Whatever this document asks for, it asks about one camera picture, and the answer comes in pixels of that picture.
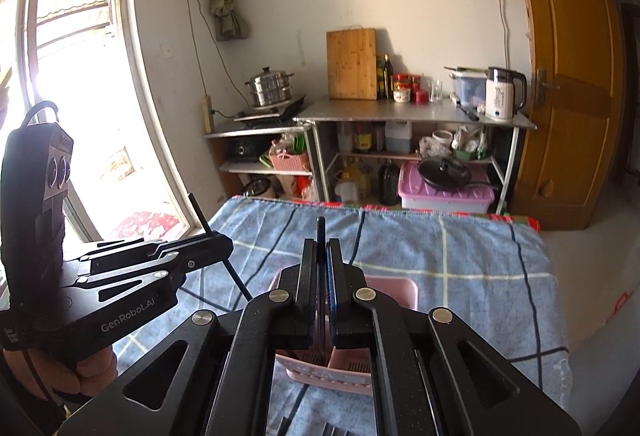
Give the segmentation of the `person's left hand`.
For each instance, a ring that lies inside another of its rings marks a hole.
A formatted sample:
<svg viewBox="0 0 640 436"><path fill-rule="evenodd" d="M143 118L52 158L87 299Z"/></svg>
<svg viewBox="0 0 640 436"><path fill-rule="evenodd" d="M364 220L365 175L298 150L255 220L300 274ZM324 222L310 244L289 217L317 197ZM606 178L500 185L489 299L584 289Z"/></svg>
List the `person's left hand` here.
<svg viewBox="0 0 640 436"><path fill-rule="evenodd" d="M51 396L55 392L94 397L117 378L117 357L111 346L81 360L74 370L67 368L40 349L29 349L28 355L39 378ZM22 352L2 350L2 357L21 386L39 399L46 399Z"/></svg>

